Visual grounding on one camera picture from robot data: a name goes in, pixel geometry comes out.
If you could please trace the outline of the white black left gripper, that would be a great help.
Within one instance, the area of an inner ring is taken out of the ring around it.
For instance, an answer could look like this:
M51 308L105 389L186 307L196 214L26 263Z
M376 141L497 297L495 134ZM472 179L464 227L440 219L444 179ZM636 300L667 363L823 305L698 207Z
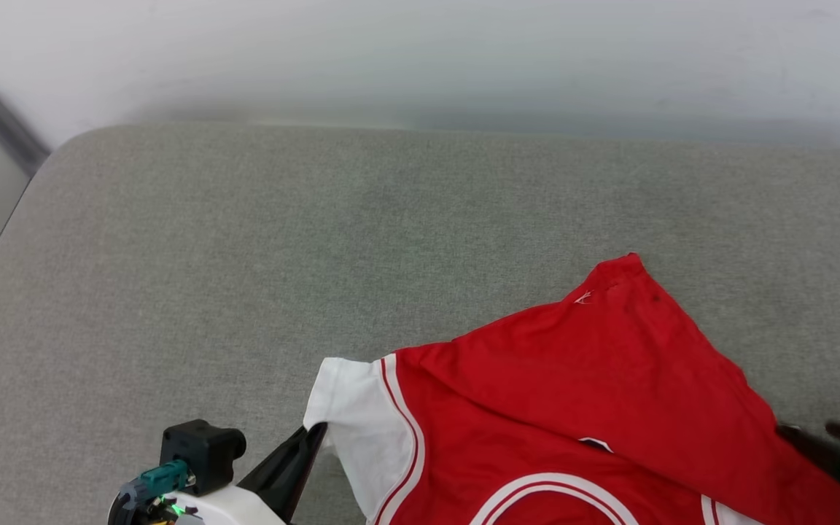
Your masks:
M144 504L134 504L123 496L111 506L108 523L289 524L326 432L326 422L310 429L300 427L237 486L225 486L201 497L175 491Z

